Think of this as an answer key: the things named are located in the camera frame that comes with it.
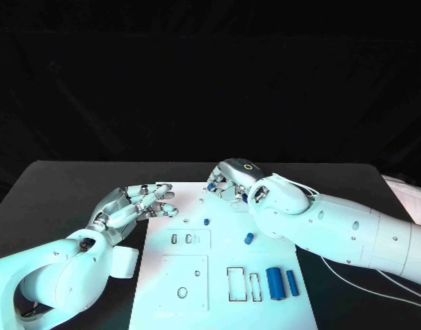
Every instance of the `white cable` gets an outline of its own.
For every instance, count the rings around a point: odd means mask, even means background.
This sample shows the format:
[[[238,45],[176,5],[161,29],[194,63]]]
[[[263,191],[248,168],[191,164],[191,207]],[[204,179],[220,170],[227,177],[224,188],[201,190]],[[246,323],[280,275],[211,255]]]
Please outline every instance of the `white cable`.
[[[413,304],[413,305],[421,307],[421,304],[418,304],[418,303],[414,302],[414,301],[410,301],[410,300],[405,300],[405,299],[401,299],[401,298],[397,298],[397,297],[393,297],[393,296],[387,296],[387,294],[381,294],[381,293],[378,293],[378,292],[374,292],[374,291],[368,290],[368,289],[365,289],[364,287],[355,285],[355,284],[354,284],[352,282],[349,282],[349,281],[348,281],[348,280],[346,280],[346,279],[345,279],[345,278],[336,273],[336,271],[331,268],[331,265],[328,264],[326,259],[325,259],[323,257],[322,257],[322,260],[325,261],[325,264],[326,264],[328,268],[331,269],[331,271],[335,273],[336,277],[338,277],[344,282],[346,282],[346,283],[349,283],[352,286],[355,286],[358,289],[361,289],[361,290],[369,292],[371,294],[377,294],[377,295],[381,296],[381,297],[385,297],[385,298],[390,298],[390,299],[395,299],[395,300],[398,300],[398,301],[404,301],[404,302],[407,302],[407,303],[410,303],[410,304]]]
[[[391,280],[400,287],[403,287],[407,291],[410,291],[413,294],[418,295],[418,297],[421,297],[421,294],[418,292],[416,292],[411,288],[405,287],[400,282],[397,282],[388,275],[387,273],[381,272],[380,270],[377,270],[382,276],[385,276],[388,278],[388,280]]]

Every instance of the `cylindrical part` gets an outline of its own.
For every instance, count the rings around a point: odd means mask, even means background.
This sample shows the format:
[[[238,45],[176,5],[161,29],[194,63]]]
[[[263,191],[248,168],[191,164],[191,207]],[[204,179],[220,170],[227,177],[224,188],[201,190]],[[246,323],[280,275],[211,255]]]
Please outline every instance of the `cylindrical part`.
[[[297,291],[297,286],[296,286],[296,279],[295,279],[293,270],[289,270],[287,271],[287,280],[290,281],[292,294],[293,294],[293,296],[299,296],[299,291]]]
[[[284,292],[282,270],[277,267],[267,269],[267,279],[270,287],[271,300],[283,300],[287,298],[287,293]]]
[[[247,237],[246,237],[246,244],[251,244],[253,243],[253,238],[256,237],[256,235],[250,232],[248,234],[247,234]]]

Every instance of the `black backdrop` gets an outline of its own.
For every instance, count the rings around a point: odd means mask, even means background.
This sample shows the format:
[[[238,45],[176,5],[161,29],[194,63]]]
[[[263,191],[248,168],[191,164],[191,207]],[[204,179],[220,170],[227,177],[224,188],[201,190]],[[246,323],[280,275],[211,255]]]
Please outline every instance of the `black backdrop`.
[[[0,201],[35,160],[367,162],[421,185],[421,13],[270,2],[0,1]]]

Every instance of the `robotic arm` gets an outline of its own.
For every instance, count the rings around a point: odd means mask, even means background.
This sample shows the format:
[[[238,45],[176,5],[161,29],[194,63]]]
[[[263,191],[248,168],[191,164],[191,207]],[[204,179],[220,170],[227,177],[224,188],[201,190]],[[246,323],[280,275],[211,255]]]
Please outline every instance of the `robotic arm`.
[[[0,258],[0,329],[51,329],[97,301],[109,276],[132,278],[139,251],[117,246],[137,221],[173,216],[172,186],[117,188],[99,203],[86,229],[67,239]],[[15,308],[15,291],[38,304]]]
[[[421,225],[320,194],[279,174],[266,177],[246,159],[217,165],[208,190],[230,203],[248,203],[270,237],[286,237],[332,261],[382,270],[421,284]]]

